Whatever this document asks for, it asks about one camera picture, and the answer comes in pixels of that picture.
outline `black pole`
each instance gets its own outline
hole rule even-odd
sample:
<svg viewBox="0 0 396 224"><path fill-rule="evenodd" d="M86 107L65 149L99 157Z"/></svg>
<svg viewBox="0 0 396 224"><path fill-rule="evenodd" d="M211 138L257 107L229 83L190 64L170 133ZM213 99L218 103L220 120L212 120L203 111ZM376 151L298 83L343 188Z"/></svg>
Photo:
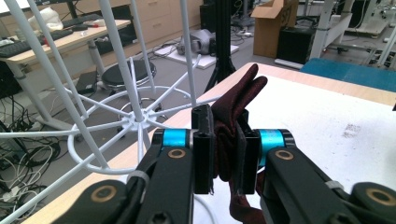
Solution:
<svg viewBox="0 0 396 224"><path fill-rule="evenodd" d="M221 82L235 72L231 60L231 7L229 0L217 0L216 11L216 67L207 83L209 91L216 83Z"/></svg>
<svg viewBox="0 0 396 224"><path fill-rule="evenodd" d="M70 15L72 16L72 18L76 18L77 17L77 12L76 12L76 8L73 4L73 2L67 2L67 7L69 8L70 11Z"/></svg>

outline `table surface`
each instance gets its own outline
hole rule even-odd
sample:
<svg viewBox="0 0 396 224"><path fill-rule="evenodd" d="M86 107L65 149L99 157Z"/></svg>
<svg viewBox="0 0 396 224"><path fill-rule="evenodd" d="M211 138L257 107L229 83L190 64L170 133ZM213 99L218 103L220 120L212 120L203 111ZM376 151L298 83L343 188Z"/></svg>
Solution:
<svg viewBox="0 0 396 224"><path fill-rule="evenodd" d="M252 63L246 64L238 71L236 71L232 76L229 76L228 78L220 82L217 86L215 86L213 89L202 95L198 100L210 99L212 97L223 94L228 89L230 89L231 86L233 86L238 82L241 76L246 73L246 71L249 69L251 65ZM291 88L298 87L297 88L298 90L308 90L308 95L309 95L309 91L312 92L318 91L320 94L324 92L323 94L330 94L330 95L336 93L335 96L332 96L335 97L334 98L335 100L344 99L344 98L346 98L347 100L352 99L353 102L359 100L361 101L360 104L364 104L364 105L369 104L374 108L379 108L381 111L384 110L384 108L387 111L391 110L391 108L394 106L396 102L396 92L381 91L373 88L367 88L359 85L345 83L338 80L328 79L324 77L316 77L316 76L300 73L297 71L273 67L270 65L259 64L259 73L267 76L270 80L268 87L264 88L264 90L266 90L267 88L271 90L271 87L274 87L274 84L271 83L279 83L279 85L285 85L285 86L291 85L290 86ZM188 127L191 121L190 112L191 112L190 110L180 111L176 113L173 117L168 119L165 123L173 127L182 127L182 128ZM124 167L133 166L133 163L136 163L136 148L137 148L137 144L133 144L130 147L126 148L120 155L118 155L109 162L110 167L124 168ZM25 223L50 223L52 220L56 219L59 215L64 213L84 189L86 189L88 186L90 186L93 183L105 179L120 179L120 177L115 175L109 176L109 175L91 174L82 181L80 181L78 184L76 184L73 188L65 192L63 195L55 199L53 202L49 203L47 206L39 210L33 216L28 218L25 221ZM225 200L224 206L226 210L227 210L227 203L228 201Z"/></svg>
<svg viewBox="0 0 396 224"><path fill-rule="evenodd" d="M131 23L130 21L124 21L124 20L115 20L115 22L119 29ZM79 45L85 45L89 40L97 38L101 35L106 35L107 28L105 26L98 28L89 28L84 33L85 35L82 35L80 31L74 32L71 35L55 40L55 45L60 52L74 49ZM43 45L43 50L48 54L52 52L50 47L48 47L47 45ZM0 58L0 61L6 63L16 63L16 64L29 63L31 61L35 61L35 53L32 50L28 50L25 51L24 53L15 55L10 58Z"/></svg>

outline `drawer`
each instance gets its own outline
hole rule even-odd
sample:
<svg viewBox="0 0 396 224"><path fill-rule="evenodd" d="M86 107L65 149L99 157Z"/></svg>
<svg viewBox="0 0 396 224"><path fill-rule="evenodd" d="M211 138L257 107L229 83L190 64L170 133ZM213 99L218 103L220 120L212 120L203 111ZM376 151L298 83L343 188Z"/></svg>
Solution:
<svg viewBox="0 0 396 224"><path fill-rule="evenodd" d="M130 0L109 0L111 7L120 7L124 5L130 5ZM51 6L59 6L63 7L66 12L68 12L67 4L54 4ZM81 10L82 12L88 13L93 11L99 11L100 5L99 1L77 1L76 8Z"/></svg>
<svg viewBox="0 0 396 224"><path fill-rule="evenodd" d="M146 43L173 33L170 15L143 21L141 25Z"/></svg>
<svg viewBox="0 0 396 224"><path fill-rule="evenodd" d="M136 0L140 21L148 21L170 14L169 0Z"/></svg>
<svg viewBox="0 0 396 224"><path fill-rule="evenodd" d="M182 29L181 12L180 12L180 1L170 0L171 11L172 11L172 24L173 31L178 32ZM189 26L195 26L201 23L200 18L200 5L202 3L196 0L187 0L187 11L189 14Z"/></svg>

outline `screw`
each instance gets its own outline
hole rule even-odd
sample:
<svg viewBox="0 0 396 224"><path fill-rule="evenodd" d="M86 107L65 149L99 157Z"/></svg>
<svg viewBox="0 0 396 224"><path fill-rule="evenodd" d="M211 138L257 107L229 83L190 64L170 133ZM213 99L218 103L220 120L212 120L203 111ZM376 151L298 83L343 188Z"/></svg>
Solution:
<svg viewBox="0 0 396 224"><path fill-rule="evenodd" d="M329 223L331 223L331 224L355 224L356 222L344 213L336 213L330 217Z"/></svg>
<svg viewBox="0 0 396 224"><path fill-rule="evenodd" d="M180 159L186 155L186 152L181 149L172 149L168 152L168 156L172 159Z"/></svg>
<svg viewBox="0 0 396 224"><path fill-rule="evenodd" d="M116 196L117 189L112 185L104 185L93 191L91 200L95 203L105 203Z"/></svg>
<svg viewBox="0 0 396 224"><path fill-rule="evenodd" d="M200 136L200 137L207 137L207 134L206 134L206 133L198 133L198 136Z"/></svg>
<svg viewBox="0 0 396 224"><path fill-rule="evenodd" d="M157 212L148 220L148 224L170 224L171 219L165 212Z"/></svg>
<svg viewBox="0 0 396 224"><path fill-rule="evenodd" d="M275 155L285 161L290 161L294 158L293 154L287 150L278 150L275 152Z"/></svg>

